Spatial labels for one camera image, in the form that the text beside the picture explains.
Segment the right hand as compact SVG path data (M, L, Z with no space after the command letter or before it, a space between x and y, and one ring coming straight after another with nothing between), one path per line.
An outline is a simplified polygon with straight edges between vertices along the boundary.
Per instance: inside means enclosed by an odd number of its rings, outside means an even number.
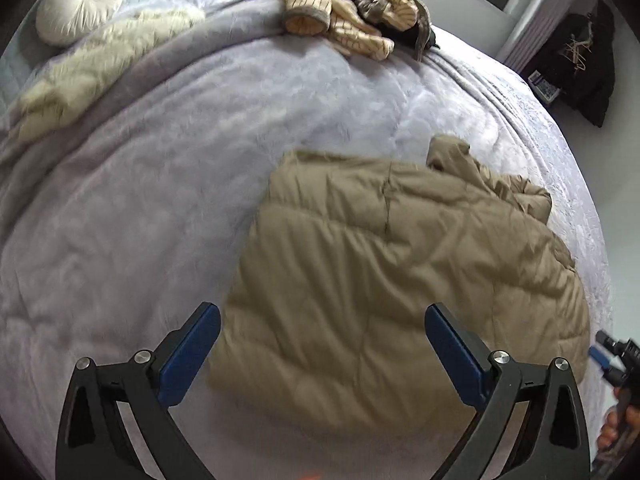
M640 426L640 412L638 408L630 406L625 412L625 422L627 427L632 431L638 431ZM620 418L617 415L616 407L612 406L606 413L604 424L601 427L599 437L597 438L597 449L599 451L606 450L615 442L620 440Z

